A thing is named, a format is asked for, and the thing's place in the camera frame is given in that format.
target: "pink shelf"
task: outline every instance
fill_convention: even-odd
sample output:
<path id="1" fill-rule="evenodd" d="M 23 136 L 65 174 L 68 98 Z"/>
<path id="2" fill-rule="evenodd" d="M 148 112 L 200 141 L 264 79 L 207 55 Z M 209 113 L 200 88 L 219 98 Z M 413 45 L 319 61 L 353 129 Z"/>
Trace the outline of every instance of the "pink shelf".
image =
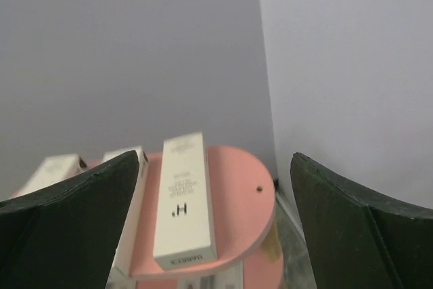
<path id="1" fill-rule="evenodd" d="M 267 235 L 275 213 L 272 178 L 256 157 L 238 148 L 208 148 L 218 260 L 172 271 L 156 264 L 152 251 L 161 154 L 149 156 L 143 207 L 135 238 L 131 277 L 137 280 L 199 277 L 227 269 L 254 252 Z"/>
<path id="2" fill-rule="evenodd" d="M 277 289 L 283 277 L 283 256 L 271 263 L 261 248 L 244 259 L 244 289 Z M 176 289 L 177 280 L 140 281 L 137 289 Z"/>

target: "white wall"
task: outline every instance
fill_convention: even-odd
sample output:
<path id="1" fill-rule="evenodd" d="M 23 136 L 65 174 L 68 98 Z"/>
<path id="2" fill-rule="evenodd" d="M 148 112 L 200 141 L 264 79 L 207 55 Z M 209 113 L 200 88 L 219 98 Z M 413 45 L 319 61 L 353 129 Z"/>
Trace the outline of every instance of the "white wall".
<path id="1" fill-rule="evenodd" d="M 275 175 L 259 0 L 0 0 L 0 200 L 43 157 L 203 130 Z"/>
<path id="2" fill-rule="evenodd" d="M 433 208 L 433 0 L 260 2 L 286 193 L 301 151 Z"/>

